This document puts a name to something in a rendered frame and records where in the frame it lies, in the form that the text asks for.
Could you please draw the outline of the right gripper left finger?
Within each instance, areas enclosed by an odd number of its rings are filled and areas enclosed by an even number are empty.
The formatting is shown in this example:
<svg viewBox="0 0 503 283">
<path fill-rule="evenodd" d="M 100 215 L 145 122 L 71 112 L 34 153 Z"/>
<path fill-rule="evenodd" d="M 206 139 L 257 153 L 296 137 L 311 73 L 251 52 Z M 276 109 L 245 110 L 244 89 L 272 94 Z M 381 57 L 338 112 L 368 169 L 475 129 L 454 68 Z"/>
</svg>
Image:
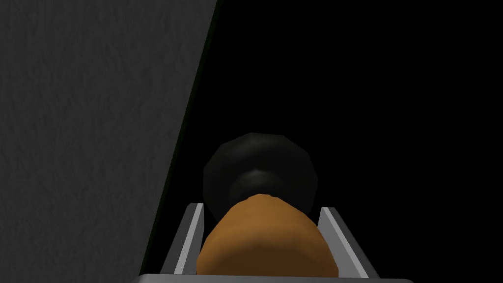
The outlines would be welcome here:
<svg viewBox="0 0 503 283">
<path fill-rule="evenodd" d="M 160 273 L 195 275 L 203 234 L 204 205 L 191 203 L 185 210 Z"/>
</svg>

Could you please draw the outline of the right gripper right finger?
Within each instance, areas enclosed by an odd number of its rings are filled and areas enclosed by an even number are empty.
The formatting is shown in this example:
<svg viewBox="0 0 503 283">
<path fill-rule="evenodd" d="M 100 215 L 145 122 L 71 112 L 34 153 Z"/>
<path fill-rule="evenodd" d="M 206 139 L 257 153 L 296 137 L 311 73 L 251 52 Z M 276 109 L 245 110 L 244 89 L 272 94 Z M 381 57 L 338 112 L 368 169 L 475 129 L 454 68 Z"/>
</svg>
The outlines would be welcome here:
<svg viewBox="0 0 503 283">
<path fill-rule="evenodd" d="M 335 208 L 322 207 L 317 226 L 331 250 L 339 277 L 380 277 Z"/>
</svg>

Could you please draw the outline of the brown and black door knob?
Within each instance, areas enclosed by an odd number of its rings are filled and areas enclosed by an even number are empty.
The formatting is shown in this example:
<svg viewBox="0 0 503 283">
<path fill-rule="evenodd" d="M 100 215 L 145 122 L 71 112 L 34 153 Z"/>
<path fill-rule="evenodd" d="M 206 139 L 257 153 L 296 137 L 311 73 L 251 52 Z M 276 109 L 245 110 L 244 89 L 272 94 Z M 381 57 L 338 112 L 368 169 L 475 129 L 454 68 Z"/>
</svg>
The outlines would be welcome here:
<svg viewBox="0 0 503 283">
<path fill-rule="evenodd" d="M 204 202 L 217 224 L 196 273 L 337 277 L 309 218 L 317 185 L 309 154 L 284 136 L 248 133 L 219 146 L 203 171 Z"/>
</svg>

